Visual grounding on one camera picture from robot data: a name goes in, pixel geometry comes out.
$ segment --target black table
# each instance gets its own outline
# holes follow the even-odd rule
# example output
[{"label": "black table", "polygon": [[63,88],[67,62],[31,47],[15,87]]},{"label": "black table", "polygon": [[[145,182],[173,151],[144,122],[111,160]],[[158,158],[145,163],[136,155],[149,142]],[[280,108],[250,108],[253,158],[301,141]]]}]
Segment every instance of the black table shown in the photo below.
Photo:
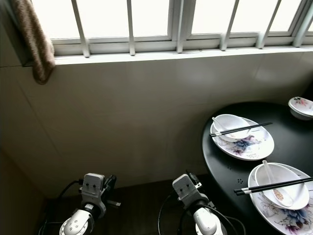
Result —
[{"label": "black table", "polygon": [[[266,158],[268,162],[283,163],[313,176],[313,121],[301,121],[289,112],[288,106],[249,102],[227,106],[213,115],[234,114],[251,119],[257,123],[272,121],[265,128],[274,139],[274,151]],[[259,161],[243,161],[222,152],[209,136],[211,118],[206,123],[202,135],[202,151],[208,171],[226,204],[234,208],[250,233],[280,234],[257,212],[250,197],[236,196],[235,188],[247,187],[250,172]]]}]

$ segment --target black cable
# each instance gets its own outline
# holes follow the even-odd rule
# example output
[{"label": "black cable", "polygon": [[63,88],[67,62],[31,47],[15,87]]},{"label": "black cable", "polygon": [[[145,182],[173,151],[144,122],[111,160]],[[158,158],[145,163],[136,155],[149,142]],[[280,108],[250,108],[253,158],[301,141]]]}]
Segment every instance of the black cable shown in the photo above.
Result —
[{"label": "black cable", "polygon": [[63,224],[64,223],[64,221],[62,221],[62,222],[47,222],[47,225],[53,225],[53,224]]},{"label": "black cable", "polygon": [[[61,199],[61,197],[63,196],[63,194],[74,184],[77,184],[77,183],[80,183],[79,180],[74,180],[72,181],[71,183],[69,183],[63,190],[62,192],[60,193],[60,195],[57,197],[56,199],[56,202],[58,203]],[[45,234],[45,228],[47,226],[47,224],[49,223],[48,222],[48,219],[49,219],[49,216],[50,216],[50,213],[52,211],[52,208],[51,206],[48,206],[48,209],[47,209],[47,213],[45,215],[45,219],[44,219],[44,224],[40,227],[39,231],[38,231],[38,235],[44,235]]]},{"label": "black cable", "polygon": [[158,231],[158,235],[161,235],[161,228],[160,228],[160,221],[161,221],[161,215],[162,215],[162,211],[163,211],[163,207],[165,205],[165,203],[173,196],[175,195],[175,191],[173,190],[163,201],[162,206],[160,208],[160,211],[158,213],[158,217],[157,217],[157,231]]},{"label": "black cable", "polygon": [[210,209],[210,210],[216,212],[221,218],[223,218],[223,219],[231,226],[232,230],[235,232],[235,235],[238,235],[238,233],[237,233],[235,227],[233,226],[233,224],[232,224],[222,213],[220,213],[220,212],[217,211],[216,209],[213,209],[212,207],[209,207],[209,206],[206,206],[206,205],[195,205],[195,204],[192,204],[192,205],[190,205],[189,207],[187,207],[187,208],[184,210],[184,212],[182,213],[182,215],[181,215],[181,217],[180,217],[180,220],[179,220],[179,227],[178,227],[178,229],[177,229],[177,235],[182,235],[182,221],[183,221],[183,219],[184,219],[186,213],[187,213],[191,208],[193,208],[193,209],[197,209],[197,208],[198,208],[198,209],[200,209],[200,208],[208,208],[208,209]]},{"label": "black cable", "polygon": [[236,218],[233,218],[230,216],[225,216],[225,217],[228,219],[233,219],[233,220],[237,221],[238,223],[240,223],[241,227],[243,228],[243,232],[244,232],[243,235],[246,235],[246,227],[244,226],[243,222],[241,222],[239,219],[236,219]]}]

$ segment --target black chopsticks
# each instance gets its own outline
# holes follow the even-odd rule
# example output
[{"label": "black chopsticks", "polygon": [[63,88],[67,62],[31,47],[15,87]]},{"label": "black chopsticks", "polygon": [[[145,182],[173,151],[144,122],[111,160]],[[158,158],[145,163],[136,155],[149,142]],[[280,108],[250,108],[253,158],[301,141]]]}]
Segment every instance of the black chopsticks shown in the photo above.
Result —
[{"label": "black chopsticks", "polygon": [[302,183],[306,183],[306,182],[310,182],[310,181],[313,181],[313,177],[299,179],[299,180],[291,180],[291,181],[286,181],[286,182],[280,182],[280,183],[276,183],[276,184],[255,186],[255,187],[250,187],[250,188],[234,189],[234,192],[236,193],[237,196],[240,196],[240,195],[246,195],[246,194],[255,193],[255,192],[262,192],[262,191],[275,189],[275,188],[282,188],[282,187],[286,187],[286,186],[302,184]]},{"label": "black chopsticks", "polygon": [[270,125],[270,124],[273,124],[273,122],[265,122],[265,123],[256,124],[256,125],[253,125],[253,126],[244,126],[244,127],[231,129],[231,130],[210,133],[210,136],[211,137],[216,137],[216,136],[226,135],[226,134],[230,134],[230,133],[234,133],[234,132],[238,132],[238,131],[244,131],[244,130],[252,129],[252,128],[255,128],[255,127],[259,127],[259,126],[266,126],[266,125]]}]

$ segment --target window bar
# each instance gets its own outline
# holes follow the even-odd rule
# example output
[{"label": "window bar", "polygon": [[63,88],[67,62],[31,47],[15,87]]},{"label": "window bar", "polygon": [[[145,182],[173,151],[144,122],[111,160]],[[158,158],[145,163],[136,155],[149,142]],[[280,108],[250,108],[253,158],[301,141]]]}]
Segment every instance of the window bar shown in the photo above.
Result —
[{"label": "window bar", "polygon": [[302,0],[298,10],[293,18],[293,21],[290,25],[289,31],[292,33],[291,36],[295,37],[297,35],[297,32],[303,22],[303,19],[305,18],[310,6],[311,6],[312,0]]},{"label": "window bar", "polygon": [[265,45],[265,40],[268,37],[269,30],[270,30],[270,28],[271,28],[271,26],[273,24],[273,21],[275,19],[275,16],[276,16],[276,13],[278,11],[280,3],[281,3],[281,0],[278,0],[277,4],[276,4],[276,7],[274,9],[274,12],[272,14],[272,17],[271,17],[271,19],[269,21],[268,27],[266,28],[266,30],[264,32],[260,32],[260,34],[259,34],[259,37],[258,37],[258,39],[256,41],[256,44],[255,44],[255,46],[258,49],[262,49],[264,47],[264,45]]},{"label": "window bar", "polygon": [[128,30],[129,30],[129,54],[135,55],[135,42],[133,33],[133,15],[132,15],[132,0],[127,0],[127,15],[128,15]]},{"label": "window bar", "polygon": [[192,35],[191,32],[192,32],[192,25],[194,22],[194,16],[195,16],[195,10],[196,10],[196,0],[189,0],[187,1],[187,4],[188,4],[187,6],[185,4],[185,9],[188,9],[189,15],[187,16],[188,21],[187,21],[186,27],[183,26],[183,28],[186,28],[185,34],[186,34],[186,37],[189,38]]},{"label": "window bar", "polygon": [[293,41],[293,46],[294,47],[300,47],[304,38],[305,38],[305,35],[308,31],[308,29],[310,28],[310,25],[313,21],[313,3],[311,3],[310,5],[310,8],[297,32],[297,35],[296,37],[294,38],[294,41]]},{"label": "window bar", "polygon": [[184,0],[180,0],[179,23],[178,23],[178,32],[177,32],[177,47],[176,47],[177,53],[182,53],[182,50],[183,50],[182,35],[181,35],[183,10],[184,10]]},{"label": "window bar", "polygon": [[226,50],[226,48],[227,48],[227,44],[228,44],[229,36],[230,36],[230,31],[231,31],[231,28],[232,28],[233,23],[234,23],[238,4],[239,4],[239,0],[235,0],[233,12],[231,13],[231,17],[230,17],[230,21],[229,21],[229,25],[228,25],[228,29],[227,29],[226,33],[221,35],[220,50],[222,50],[222,51]]},{"label": "window bar", "polygon": [[88,44],[87,38],[84,35],[82,22],[80,20],[80,16],[79,16],[79,11],[78,11],[78,6],[77,6],[76,0],[72,0],[72,6],[73,6],[73,11],[74,11],[74,15],[75,15],[76,23],[77,23],[77,28],[78,28],[78,32],[79,32],[79,36],[80,36],[80,42],[81,42],[82,49],[83,49],[83,55],[86,58],[88,58],[88,57],[90,57],[89,44]]},{"label": "window bar", "polygon": [[172,40],[174,23],[174,0],[170,0],[168,8],[167,36]]}]

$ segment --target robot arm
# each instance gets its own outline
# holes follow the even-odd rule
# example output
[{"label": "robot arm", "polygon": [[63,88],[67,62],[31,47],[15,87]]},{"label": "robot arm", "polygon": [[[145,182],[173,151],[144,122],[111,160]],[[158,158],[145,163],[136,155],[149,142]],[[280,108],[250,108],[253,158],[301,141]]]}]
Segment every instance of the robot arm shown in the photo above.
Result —
[{"label": "robot arm", "polygon": [[60,228],[60,235],[84,235],[93,230],[94,222],[105,215],[106,204],[120,206],[120,203],[107,200],[114,189],[116,176],[111,175],[105,180],[103,175],[89,173],[84,176],[80,188],[83,201],[71,218]]},{"label": "robot arm", "polygon": [[[182,201],[185,207],[194,205],[208,205],[209,200],[206,195],[200,193],[198,188],[201,187],[201,183],[195,176],[191,174],[192,179],[196,184],[193,183],[191,178],[187,174],[183,174],[173,181],[173,188],[179,200]],[[190,210],[196,223],[196,230],[198,234],[203,235],[223,235],[226,231],[222,229],[220,220],[214,215],[210,209],[200,208]]]}]

